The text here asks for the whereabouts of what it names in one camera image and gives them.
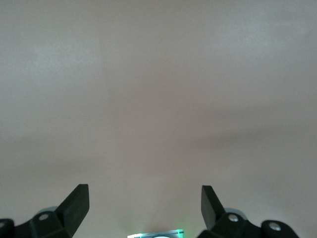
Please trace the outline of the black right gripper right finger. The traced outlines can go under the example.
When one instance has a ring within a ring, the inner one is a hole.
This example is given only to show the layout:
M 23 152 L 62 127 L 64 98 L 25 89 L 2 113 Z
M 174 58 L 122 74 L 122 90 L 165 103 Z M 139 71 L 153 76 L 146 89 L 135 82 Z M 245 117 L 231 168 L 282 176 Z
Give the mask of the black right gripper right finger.
M 227 212 L 212 186 L 203 185 L 201 213 L 206 225 L 198 238 L 299 238 L 281 221 L 265 220 L 257 227 L 236 212 Z

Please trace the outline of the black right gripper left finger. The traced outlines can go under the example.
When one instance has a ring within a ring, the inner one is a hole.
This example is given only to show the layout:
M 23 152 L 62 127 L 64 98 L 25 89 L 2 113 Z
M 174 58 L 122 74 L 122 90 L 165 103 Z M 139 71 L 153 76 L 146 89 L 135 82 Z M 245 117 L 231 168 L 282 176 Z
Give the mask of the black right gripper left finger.
M 0 219 L 0 238 L 73 238 L 89 211 L 89 186 L 79 184 L 53 211 L 43 211 L 16 226 Z

